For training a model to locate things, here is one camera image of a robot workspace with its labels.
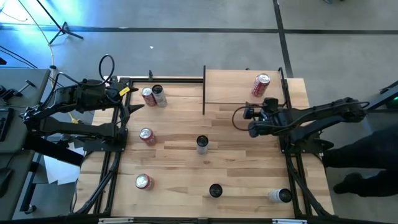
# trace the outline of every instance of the black pants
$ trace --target black pants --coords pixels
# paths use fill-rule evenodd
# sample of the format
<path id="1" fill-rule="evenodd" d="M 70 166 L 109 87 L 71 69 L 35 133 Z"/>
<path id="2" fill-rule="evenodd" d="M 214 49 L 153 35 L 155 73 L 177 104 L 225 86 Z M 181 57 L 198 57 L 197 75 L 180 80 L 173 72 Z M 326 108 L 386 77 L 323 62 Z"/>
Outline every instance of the black pants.
<path id="1" fill-rule="evenodd" d="M 325 167 L 385 169 L 374 177 L 358 179 L 349 191 L 362 197 L 398 194 L 398 125 L 376 131 L 353 144 L 324 153 Z"/>

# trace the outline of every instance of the silver can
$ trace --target silver can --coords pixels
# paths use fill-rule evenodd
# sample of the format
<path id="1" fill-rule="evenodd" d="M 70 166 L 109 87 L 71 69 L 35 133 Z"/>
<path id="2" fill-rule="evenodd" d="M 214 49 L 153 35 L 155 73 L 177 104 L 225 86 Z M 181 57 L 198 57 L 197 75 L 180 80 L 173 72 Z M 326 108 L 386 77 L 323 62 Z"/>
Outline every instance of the silver can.
<path id="1" fill-rule="evenodd" d="M 166 95 L 164 94 L 163 91 L 163 87 L 161 85 L 154 85 L 154 87 L 152 87 L 152 92 L 154 94 L 157 106 L 166 107 L 167 100 L 166 100 Z"/>
<path id="2" fill-rule="evenodd" d="M 209 144 L 209 139 L 206 136 L 199 136 L 197 138 L 197 152 L 199 154 L 206 154 L 208 144 Z"/>
<path id="3" fill-rule="evenodd" d="M 292 200 L 292 193 L 288 189 L 271 190 L 268 193 L 268 200 L 275 203 L 289 203 Z"/>
<path id="4" fill-rule="evenodd" d="M 136 187 L 141 190 L 150 190 L 154 186 L 154 180 L 146 174 L 140 174 L 136 178 Z"/>

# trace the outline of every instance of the white soda can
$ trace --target white soda can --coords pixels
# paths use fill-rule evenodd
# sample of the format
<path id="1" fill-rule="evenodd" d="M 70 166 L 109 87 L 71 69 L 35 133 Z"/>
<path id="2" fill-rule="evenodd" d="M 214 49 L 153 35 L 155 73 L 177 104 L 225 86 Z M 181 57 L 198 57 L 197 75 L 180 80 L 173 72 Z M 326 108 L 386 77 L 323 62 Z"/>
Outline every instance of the white soda can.
<path id="1" fill-rule="evenodd" d="M 289 203 L 292 200 L 292 193 L 288 189 L 271 190 L 268 193 L 268 200 L 276 203 Z"/>
<path id="2" fill-rule="evenodd" d="M 209 144 L 209 139 L 206 136 L 199 136 L 197 138 L 197 152 L 199 154 L 206 154 L 207 144 Z"/>
<path id="3" fill-rule="evenodd" d="M 154 85 L 152 87 L 152 92 L 154 94 L 157 106 L 166 107 L 167 100 L 166 100 L 166 95 L 164 94 L 164 91 L 163 91 L 163 87 L 161 85 Z"/>

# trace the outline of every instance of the shoe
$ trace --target shoe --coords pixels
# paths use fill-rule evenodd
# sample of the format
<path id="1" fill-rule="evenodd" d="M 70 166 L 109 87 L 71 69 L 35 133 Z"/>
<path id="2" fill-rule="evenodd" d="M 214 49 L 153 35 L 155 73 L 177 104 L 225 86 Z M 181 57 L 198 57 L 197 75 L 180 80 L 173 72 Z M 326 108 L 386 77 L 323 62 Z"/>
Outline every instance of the shoe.
<path id="1" fill-rule="evenodd" d="M 336 194 L 350 193 L 351 189 L 357 187 L 358 181 L 363 180 L 360 173 L 348 174 L 340 184 L 336 184 L 333 190 Z"/>

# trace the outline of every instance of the gray floor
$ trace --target gray floor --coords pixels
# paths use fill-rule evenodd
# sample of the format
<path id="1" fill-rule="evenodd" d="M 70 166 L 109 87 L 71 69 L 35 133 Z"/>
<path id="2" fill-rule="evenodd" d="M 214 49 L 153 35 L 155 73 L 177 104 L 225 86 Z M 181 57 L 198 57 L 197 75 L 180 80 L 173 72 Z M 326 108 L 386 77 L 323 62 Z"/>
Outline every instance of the gray floor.
<path id="1" fill-rule="evenodd" d="M 14 1 L 4 12 L 27 17 Z M 25 0 L 41 24 L 51 24 L 35 1 Z M 346 0 L 325 4 L 322 0 L 280 0 L 286 29 L 398 29 L 398 1 Z M 271 0 L 52 0 L 45 5 L 59 21 L 90 27 L 199 27 L 275 29 Z M 16 22 L 0 14 L 0 22 Z M 54 32 L 46 32 L 52 37 Z M 116 75 L 201 75 L 203 65 L 215 69 L 269 69 L 284 67 L 278 34 L 187 34 L 81 32 L 84 40 L 59 37 L 54 45 L 60 71 L 81 80 L 98 78 L 98 61 L 111 54 Z M 50 51 L 40 32 L 0 30 L 0 45 L 28 58 L 40 68 L 50 65 Z M 294 77 L 304 78 L 311 105 L 350 96 L 369 100 L 377 91 L 397 80 L 398 35 L 298 35 L 286 36 Z M 25 67 L 0 54 L 8 66 Z M 58 119 L 68 121 L 65 114 Z M 74 116 L 91 122 L 89 113 Z M 384 114 L 373 114 L 360 124 L 339 124 L 323 137 L 336 147 L 351 143 L 392 123 Z M 353 169 L 327 169 L 332 188 Z M 371 175 L 376 170 L 360 170 Z M 73 186 L 40 185 L 33 203 L 38 211 L 14 218 L 67 214 Z M 398 223 L 398 197 L 360 198 L 331 193 L 337 215 L 345 218 Z"/>

